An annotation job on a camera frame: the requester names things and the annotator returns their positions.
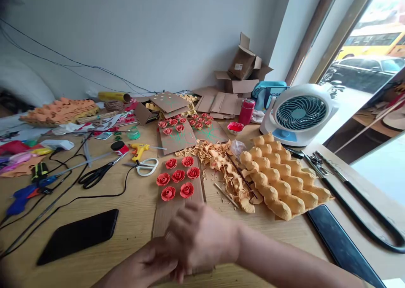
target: hand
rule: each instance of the hand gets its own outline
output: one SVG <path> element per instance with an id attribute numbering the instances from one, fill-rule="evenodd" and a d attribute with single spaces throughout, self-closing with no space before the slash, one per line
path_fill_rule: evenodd
<path id="1" fill-rule="evenodd" d="M 167 256 L 165 240 L 154 238 L 110 270 L 93 288 L 146 288 L 176 266 L 177 260 Z"/>
<path id="2" fill-rule="evenodd" d="M 195 267 L 235 262 L 239 254 L 238 225 L 203 204 L 187 202 L 170 221 L 167 249 L 179 258 L 178 282 Z"/>

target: white scissors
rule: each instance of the white scissors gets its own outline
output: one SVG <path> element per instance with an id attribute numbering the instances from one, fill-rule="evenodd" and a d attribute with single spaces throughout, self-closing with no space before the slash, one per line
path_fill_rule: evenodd
<path id="1" fill-rule="evenodd" d="M 134 164 L 124 164 L 125 166 L 131 166 L 133 167 Z M 155 172 L 157 166 L 159 165 L 159 161 L 155 158 L 150 158 L 150 159 L 145 159 L 144 161 L 136 161 L 135 162 L 135 167 L 140 176 L 149 176 L 153 172 Z M 140 170 L 149 170 L 147 173 L 141 173 Z"/>

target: yellow glue gun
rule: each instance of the yellow glue gun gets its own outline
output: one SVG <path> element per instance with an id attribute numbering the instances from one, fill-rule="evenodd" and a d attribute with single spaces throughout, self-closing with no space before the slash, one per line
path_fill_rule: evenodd
<path id="1" fill-rule="evenodd" d="M 145 150 L 149 150 L 149 149 L 161 149 L 161 150 L 166 150 L 166 148 L 161 148 L 161 147 L 153 147 L 150 146 L 148 144 L 139 144 L 139 143 L 133 143 L 130 145 L 132 149 L 135 149 L 135 151 L 132 152 L 132 154 L 135 154 L 134 158 L 132 158 L 132 160 L 134 162 L 136 161 L 140 161 L 140 158 L 142 156 L 142 153 Z"/>

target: desk fan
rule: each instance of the desk fan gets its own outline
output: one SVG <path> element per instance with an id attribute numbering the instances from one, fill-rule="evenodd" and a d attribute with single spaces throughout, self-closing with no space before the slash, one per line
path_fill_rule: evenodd
<path id="1" fill-rule="evenodd" d="M 260 132 L 273 133 L 283 145 L 304 147 L 318 134 L 339 108 L 321 86 L 306 83 L 272 97 Z"/>

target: yellow bus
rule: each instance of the yellow bus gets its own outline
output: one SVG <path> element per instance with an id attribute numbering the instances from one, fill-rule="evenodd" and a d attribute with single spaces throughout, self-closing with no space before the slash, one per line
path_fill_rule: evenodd
<path id="1" fill-rule="evenodd" d="M 360 55 L 405 57 L 405 25 L 381 24 L 354 30 L 336 60 Z"/>

